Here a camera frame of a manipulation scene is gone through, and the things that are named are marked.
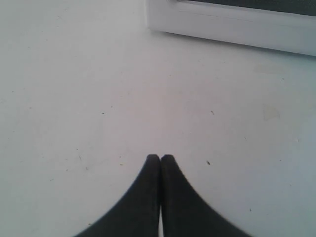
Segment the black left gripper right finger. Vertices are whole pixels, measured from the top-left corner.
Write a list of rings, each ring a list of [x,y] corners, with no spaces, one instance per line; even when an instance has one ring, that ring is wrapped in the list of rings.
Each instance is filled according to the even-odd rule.
[[[212,209],[193,189],[174,156],[164,155],[161,166],[161,211],[165,237],[245,237]]]

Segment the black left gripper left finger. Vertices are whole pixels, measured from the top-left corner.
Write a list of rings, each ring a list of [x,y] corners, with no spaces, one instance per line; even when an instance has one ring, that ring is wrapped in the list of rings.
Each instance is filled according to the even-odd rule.
[[[150,154],[121,199],[78,237],[157,237],[160,215],[160,159]]]

